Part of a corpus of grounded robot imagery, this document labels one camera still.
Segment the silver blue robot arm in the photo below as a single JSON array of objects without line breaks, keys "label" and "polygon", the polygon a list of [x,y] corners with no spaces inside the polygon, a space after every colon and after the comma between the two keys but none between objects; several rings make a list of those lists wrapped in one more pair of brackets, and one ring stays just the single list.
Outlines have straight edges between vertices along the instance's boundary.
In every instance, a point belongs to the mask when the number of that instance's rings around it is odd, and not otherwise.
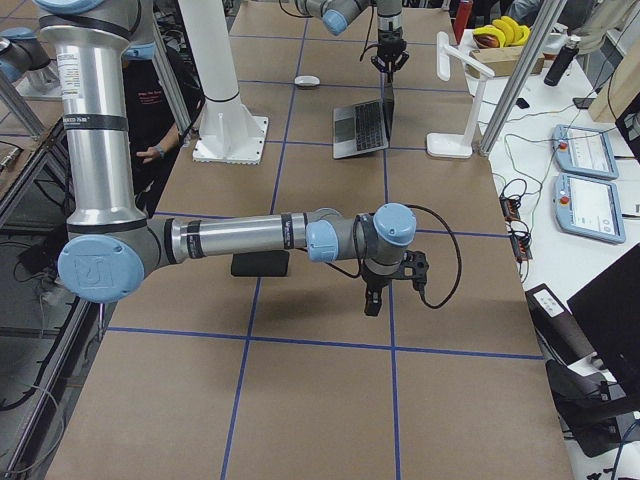
[{"label": "silver blue robot arm", "polygon": [[[64,286],[94,303],[119,301],[164,266],[225,254],[306,249],[311,261],[356,259],[366,283],[365,314],[416,260],[407,252],[416,218],[391,203],[343,217],[331,208],[223,220],[151,219],[183,133],[155,65],[153,1],[32,1],[40,31],[56,50],[75,208],[57,258]],[[369,5],[378,17],[374,65],[406,62],[402,1],[295,1],[298,12],[341,34]],[[204,111],[195,160],[257,164],[268,118],[242,103],[222,1],[178,1]]]},{"label": "silver blue robot arm", "polygon": [[367,50],[375,49],[371,63],[386,81],[393,82],[394,74],[409,59],[407,42],[403,37],[402,2],[393,0],[300,0],[294,5],[303,18],[315,17],[322,20],[325,28],[334,36],[341,35],[367,8],[376,11],[377,41],[365,41],[360,58]]}]

